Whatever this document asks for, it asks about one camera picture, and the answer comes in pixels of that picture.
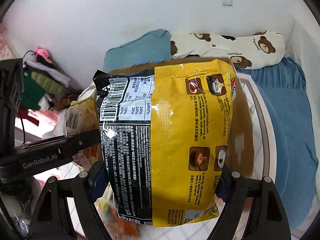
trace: white light switch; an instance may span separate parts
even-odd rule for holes
[[[222,0],[223,6],[232,6],[232,0]]]

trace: barcode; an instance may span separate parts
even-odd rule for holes
[[[116,120],[116,115],[119,108],[118,105],[122,100],[128,83],[128,80],[121,82],[116,82],[116,80],[116,78],[113,79],[114,83],[110,84],[109,93],[102,101],[100,107],[100,121]]]
[[[77,113],[70,114],[70,116],[66,122],[66,127],[72,128],[72,129],[77,129],[78,119],[79,119],[79,114],[77,114]]]

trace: white pillow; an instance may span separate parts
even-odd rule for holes
[[[236,69],[275,65],[284,57],[283,35],[265,31],[250,37],[208,33],[172,34],[172,58],[228,57]]]

